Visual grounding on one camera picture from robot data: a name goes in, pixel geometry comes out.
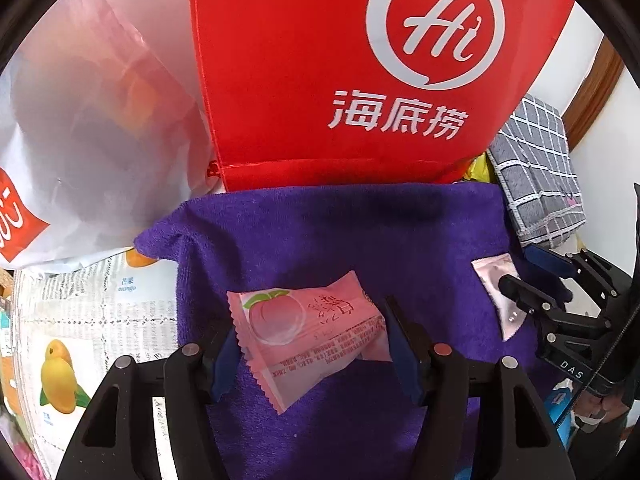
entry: small pink packet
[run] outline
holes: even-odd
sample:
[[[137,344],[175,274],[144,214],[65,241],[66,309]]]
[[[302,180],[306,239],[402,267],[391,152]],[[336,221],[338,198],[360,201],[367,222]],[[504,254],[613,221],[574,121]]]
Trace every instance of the small pink packet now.
[[[323,288],[226,295],[244,358],[279,415],[358,355],[391,361],[385,320],[353,271]]]
[[[527,314],[521,311],[509,298],[504,296],[498,288],[498,281],[505,274],[519,278],[518,271],[513,265],[511,255],[508,253],[498,256],[480,258],[471,262],[476,274],[480,277],[484,288],[489,293],[500,320],[502,340],[509,340],[522,326]]]

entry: purple cloth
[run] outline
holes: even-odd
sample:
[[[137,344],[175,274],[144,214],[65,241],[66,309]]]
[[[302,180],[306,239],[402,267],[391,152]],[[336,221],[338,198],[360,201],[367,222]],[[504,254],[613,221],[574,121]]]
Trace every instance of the purple cloth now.
[[[325,286],[353,269],[375,303],[395,295],[435,341],[473,359],[515,356],[543,395],[556,381],[534,356],[530,320],[502,342],[495,307],[470,263],[518,246],[500,188],[492,184],[206,196],[182,204],[135,245],[147,256],[179,263],[181,343],[199,338],[213,317],[228,316],[228,290]],[[553,295],[558,280],[527,267],[518,254],[512,251],[521,276]],[[477,409],[477,402],[470,405]],[[210,410],[232,480],[404,478],[423,418],[424,409],[402,394],[390,363],[359,360],[281,416],[242,362],[233,389]],[[463,463],[472,453],[471,435]]]

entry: green mango leaf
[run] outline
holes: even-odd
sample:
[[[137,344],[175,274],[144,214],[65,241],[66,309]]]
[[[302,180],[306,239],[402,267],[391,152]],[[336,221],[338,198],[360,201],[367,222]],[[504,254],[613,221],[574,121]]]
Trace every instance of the green mango leaf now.
[[[82,386],[78,384],[78,387],[76,388],[76,406],[86,408],[89,405],[89,402],[91,402],[91,397],[89,397],[82,389]]]
[[[273,298],[277,298],[278,296],[286,296],[289,293],[290,293],[290,290],[282,290],[281,288],[279,288],[277,290],[272,290],[269,293],[269,297],[273,299]]]
[[[47,396],[44,394],[44,390],[41,388],[40,389],[40,405],[44,406],[45,404],[49,403],[49,399],[47,399]]]
[[[254,306],[254,304],[258,303],[259,301],[267,301],[270,299],[271,298],[269,297],[268,294],[261,292],[260,294],[256,294],[255,296],[252,296],[251,298],[249,298],[249,301],[247,301],[243,306],[245,308],[251,308],[252,306]]]

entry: folded gray towel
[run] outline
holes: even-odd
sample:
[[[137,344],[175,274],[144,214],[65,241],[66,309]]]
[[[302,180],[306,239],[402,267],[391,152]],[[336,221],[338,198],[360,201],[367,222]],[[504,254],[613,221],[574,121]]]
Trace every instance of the folded gray towel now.
[[[558,247],[586,222],[558,110],[525,95],[487,155],[523,247]]]

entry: silver screw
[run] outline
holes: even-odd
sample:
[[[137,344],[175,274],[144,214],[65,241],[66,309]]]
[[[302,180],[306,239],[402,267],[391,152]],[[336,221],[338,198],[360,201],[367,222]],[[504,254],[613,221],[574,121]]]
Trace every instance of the silver screw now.
[[[131,364],[131,356],[130,355],[121,355],[116,359],[116,368],[122,370]]]
[[[187,343],[182,347],[182,353],[187,357],[196,355],[200,351],[200,347],[196,343]]]
[[[518,367],[518,361],[515,357],[511,357],[510,355],[505,355],[502,358],[502,364],[505,368],[509,368],[510,370]]]
[[[443,357],[451,355],[451,352],[453,352],[451,347],[446,343],[436,343],[435,345],[433,345],[433,351]]]

